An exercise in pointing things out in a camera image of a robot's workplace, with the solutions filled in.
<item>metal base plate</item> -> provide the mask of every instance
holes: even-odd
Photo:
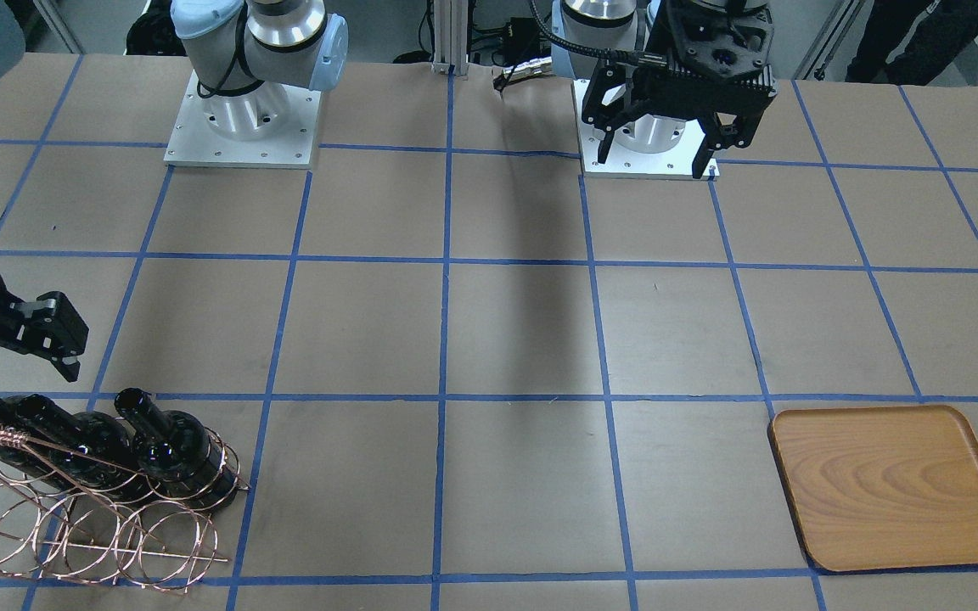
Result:
[[[284,85],[290,116],[274,136],[261,140],[233,140],[210,127],[195,93],[198,77],[191,73],[176,125],[168,138],[164,162],[194,167],[284,167],[311,170],[318,149],[320,92]]]
[[[610,146],[606,163],[599,163],[598,134],[594,127],[583,123],[583,96],[587,93],[587,80],[573,81],[573,102],[576,107],[576,131],[583,158],[583,174],[602,178],[663,178],[692,181],[692,160],[704,143],[704,131],[698,121],[688,121],[677,146],[664,154],[640,154],[621,146],[617,140]],[[719,177],[719,165],[715,159],[709,164],[704,178],[714,181]]]

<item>black bottle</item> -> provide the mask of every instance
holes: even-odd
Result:
[[[108,414],[82,412],[70,415],[41,395],[31,395],[17,403],[16,413],[20,421],[39,430],[54,444],[81,455],[123,465],[133,471],[127,430]],[[146,479],[131,479],[132,472],[123,468],[114,468],[58,450],[48,450],[48,459],[77,479],[79,484],[100,491],[118,502],[138,502],[150,492]]]
[[[217,510],[236,496],[236,475],[222,467],[222,450],[193,415],[162,412],[149,395],[127,388],[115,398],[115,409],[135,427],[133,456],[162,494],[183,499],[188,507]]]
[[[22,425],[20,420],[17,420],[14,414],[14,406],[17,402],[20,402],[22,398],[20,397],[8,397],[7,399],[0,398],[0,424],[4,426],[9,426],[11,429],[19,430],[19,432],[31,434],[32,437],[38,440],[47,440],[42,434],[34,432],[34,430],[28,429],[28,427]],[[38,457],[32,456],[25,450],[19,450],[16,448],[7,448],[0,446],[0,462],[3,464],[8,464],[12,468],[16,468],[17,471],[24,473],[30,477],[39,477],[43,483],[55,488],[55,490],[67,491],[74,488],[71,486],[70,482],[63,479],[61,475],[52,471],[47,464],[44,464]]]

